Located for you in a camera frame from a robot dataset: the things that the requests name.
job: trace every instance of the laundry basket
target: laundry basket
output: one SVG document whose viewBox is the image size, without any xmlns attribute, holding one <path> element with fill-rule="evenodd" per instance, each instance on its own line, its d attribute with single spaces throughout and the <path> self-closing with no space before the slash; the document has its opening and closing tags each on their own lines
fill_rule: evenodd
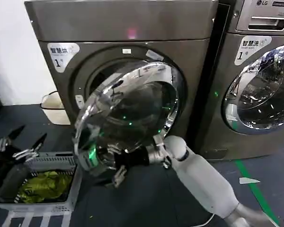
<svg viewBox="0 0 284 227">
<path fill-rule="evenodd" d="M 30 170 L 27 179 L 50 170 L 54 170 L 58 174 L 71 175 L 72 181 L 68 193 L 63 195 L 64 198 L 59 197 L 55 201 L 31 204 L 21 203 L 17 195 L 13 202 L 0 203 L 0 208 L 13 212 L 33 212 L 34 216 L 42 216 L 45 212 L 51 212 L 51 215 L 60 215 L 62 211 L 74 210 L 82 180 L 82 172 L 77 168 L 72 153 L 41 153 L 40 157 L 30 160 L 26 165 Z"/>
<path fill-rule="evenodd" d="M 58 91 L 45 95 L 42 98 L 40 107 L 51 123 L 60 125 L 71 124 Z"/>
</svg>

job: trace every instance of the control panel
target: control panel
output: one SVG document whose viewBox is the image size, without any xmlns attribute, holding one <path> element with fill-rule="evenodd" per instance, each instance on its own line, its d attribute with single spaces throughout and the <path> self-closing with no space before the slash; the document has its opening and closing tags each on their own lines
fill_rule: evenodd
<svg viewBox="0 0 284 227">
<path fill-rule="evenodd" d="M 284 0 L 245 0 L 237 30 L 284 32 Z"/>
</svg>

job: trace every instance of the green floor line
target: green floor line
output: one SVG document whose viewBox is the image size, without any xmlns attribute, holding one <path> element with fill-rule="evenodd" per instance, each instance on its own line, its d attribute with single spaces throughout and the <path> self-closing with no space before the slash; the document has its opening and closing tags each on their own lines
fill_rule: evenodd
<svg viewBox="0 0 284 227">
<path fill-rule="evenodd" d="M 247 171 L 246 167 L 243 165 L 241 160 L 235 160 L 235 163 L 238 167 L 238 169 L 240 170 L 241 174 L 243 177 L 247 177 L 247 178 L 252 178 L 249 174 L 249 172 Z M 276 223 L 279 225 L 279 219 L 276 217 L 276 215 L 273 213 L 273 211 L 271 210 L 270 206 L 268 205 L 266 199 L 264 198 L 264 196 L 262 195 L 260 189 L 258 188 L 258 186 L 255 183 L 250 183 L 249 187 L 252 191 L 252 193 L 254 194 L 254 196 L 256 197 L 258 203 L 260 204 L 260 206 L 262 207 L 263 211 Z"/>
</svg>

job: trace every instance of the white paper scrap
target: white paper scrap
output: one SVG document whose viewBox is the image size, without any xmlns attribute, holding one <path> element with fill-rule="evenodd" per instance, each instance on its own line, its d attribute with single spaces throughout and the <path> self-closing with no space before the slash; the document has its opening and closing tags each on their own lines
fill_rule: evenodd
<svg viewBox="0 0 284 227">
<path fill-rule="evenodd" d="M 239 178 L 239 183 L 240 184 L 247 184 L 247 183 L 259 183 L 260 181 L 255 180 L 255 179 L 251 179 L 251 178 L 247 178 L 247 177 L 240 177 Z"/>
</svg>

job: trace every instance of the sticker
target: sticker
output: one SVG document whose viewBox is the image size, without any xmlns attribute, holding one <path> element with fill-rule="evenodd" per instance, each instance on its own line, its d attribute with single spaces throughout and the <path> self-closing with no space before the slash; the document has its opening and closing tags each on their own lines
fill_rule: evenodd
<svg viewBox="0 0 284 227">
<path fill-rule="evenodd" d="M 257 6 L 266 6 L 268 4 L 268 1 L 263 1 L 263 0 L 258 0 L 257 1 Z"/>
<path fill-rule="evenodd" d="M 123 54 L 132 54 L 132 50 L 131 49 L 122 49 L 122 53 Z"/>
<path fill-rule="evenodd" d="M 157 54 L 156 52 L 152 50 L 148 50 L 146 52 L 146 56 L 151 59 L 158 60 L 158 61 L 162 61 L 164 59 L 164 57 L 162 57 L 161 55 Z"/>
<path fill-rule="evenodd" d="M 247 35 L 243 37 L 237 52 L 235 65 L 241 65 L 251 55 L 261 50 L 271 42 L 271 36 Z"/>
<path fill-rule="evenodd" d="M 251 178 L 248 178 L 248 177 L 240 177 L 239 178 L 239 183 L 240 184 L 260 183 L 260 181 L 258 181 L 256 179 L 251 179 Z"/>
<path fill-rule="evenodd" d="M 70 60 L 80 50 L 76 43 L 49 43 L 47 48 L 57 72 L 64 72 Z"/>
</svg>

